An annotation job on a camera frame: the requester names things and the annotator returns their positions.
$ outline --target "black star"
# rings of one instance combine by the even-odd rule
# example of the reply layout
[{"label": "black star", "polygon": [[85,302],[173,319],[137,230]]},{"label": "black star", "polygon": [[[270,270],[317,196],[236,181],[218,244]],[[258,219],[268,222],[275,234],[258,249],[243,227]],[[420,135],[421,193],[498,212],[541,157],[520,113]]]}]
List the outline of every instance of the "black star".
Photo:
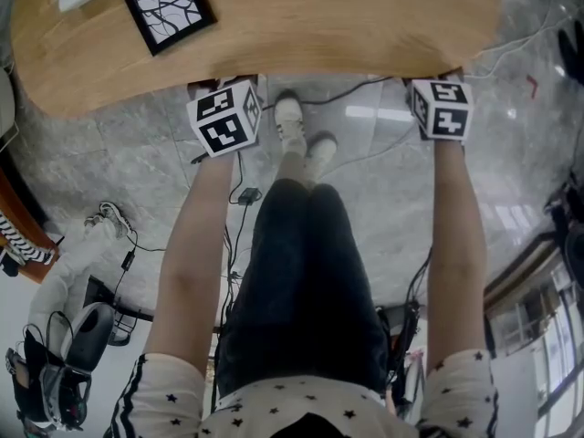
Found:
[{"label": "black star", "polygon": [[468,417],[464,417],[462,420],[457,420],[456,423],[460,428],[468,428],[471,426],[473,421],[469,420]]}]

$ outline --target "red mark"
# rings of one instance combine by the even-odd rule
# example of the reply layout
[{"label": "red mark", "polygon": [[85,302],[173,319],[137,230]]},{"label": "red mark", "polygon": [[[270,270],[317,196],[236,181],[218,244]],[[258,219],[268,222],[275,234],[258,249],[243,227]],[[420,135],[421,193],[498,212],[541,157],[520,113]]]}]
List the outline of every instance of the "red mark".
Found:
[{"label": "red mark", "polygon": [[539,85],[537,84],[535,78],[533,78],[531,75],[527,75],[527,82],[531,83],[533,86],[533,91],[531,91],[531,99],[535,99],[537,94],[537,87]]}]

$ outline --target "gray tile floor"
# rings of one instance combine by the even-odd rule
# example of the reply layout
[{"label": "gray tile floor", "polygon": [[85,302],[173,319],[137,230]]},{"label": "gray tile floor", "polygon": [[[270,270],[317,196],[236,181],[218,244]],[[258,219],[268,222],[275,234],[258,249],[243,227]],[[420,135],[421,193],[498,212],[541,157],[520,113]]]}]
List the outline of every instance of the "gray tile floor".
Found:
[{"label": "gray tile floor", "polygon": [[[557,47],[558,29],[573,35],[572,20],[583,16],[584,2],[503,0],[503,5],[497,40],[466,67],[476,102],[467,161],[485,223],[491,276],[548,225],[542,206],[566,177],[584,124],[584,89],[565,78]],[[534,99],[527,75],[538,82]],[[302,99],[328,99],[367,78],[375,77],[262,77],[260,94],[271,103],[282,89],[292,88]],[[404,95],[401,82],[389,80],[327,106],[307,106],[305,112],[309,135],[330,130],[339,139],[324,182],[337,187],[347,205],[380,305],[404,300],[431,244],[432,149],[420,142],[410,120],[394,118],[407,110]],[[22,135],[10,153],[51,220],[64,228],[109,199],[132,220],[141,245],[164,247],[196,173],[189,162],[203,152],[189,127],[186,87],[68,121],[45,116],[21,88],[18,97]],[[260,146],[243,157],[244,184],[265,193],[281,157],[270,115],[262,119]],[[234,183],[237,179],[235,170]],[[258,207],[245,222],[236,263],[240,272],[249,261]],[[242,212],[230,208],[232,234]],[[93,274],[115,287],[130,248],[129,242],[119,243],[96,262]],[[162,253],[138,251],[120,287],[127,304],[155,307],[161,260]]]}]

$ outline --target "power adapter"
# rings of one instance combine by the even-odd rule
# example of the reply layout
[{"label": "power adapter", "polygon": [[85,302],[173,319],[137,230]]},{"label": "power adapter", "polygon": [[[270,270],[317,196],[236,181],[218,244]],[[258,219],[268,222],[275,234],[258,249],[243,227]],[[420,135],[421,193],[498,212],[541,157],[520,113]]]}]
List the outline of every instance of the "power adapter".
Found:
[{"label": "power adapter", "polygon": [[128,252],[128,254],[126,255],[126,258],[124,259],[124,262],[121,264],[121,268],[124,271],[130,271],[131,264],[134,262],[135,257],[136,257],[136,248],[134,248],[133,250]]},{"label": "power adapter", "polygon": [[249,206],[261,198],[262,194],[257,188],[245,188],[244,192],[239,195],[237,204],[240,206]]}]

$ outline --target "dark denim shorts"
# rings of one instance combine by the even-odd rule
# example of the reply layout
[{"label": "dark denim shorts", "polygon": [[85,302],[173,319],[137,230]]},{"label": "dark denim shorts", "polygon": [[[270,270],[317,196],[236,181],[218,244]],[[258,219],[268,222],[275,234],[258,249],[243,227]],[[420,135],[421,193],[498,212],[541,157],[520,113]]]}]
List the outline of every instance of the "dark denim shorts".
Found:
[{"label": "dark denim shorts", "polygon": [[224,328],[221,396],[269,378],[315,375],[385,394],[388,346],[337,191],[280,180]]}]

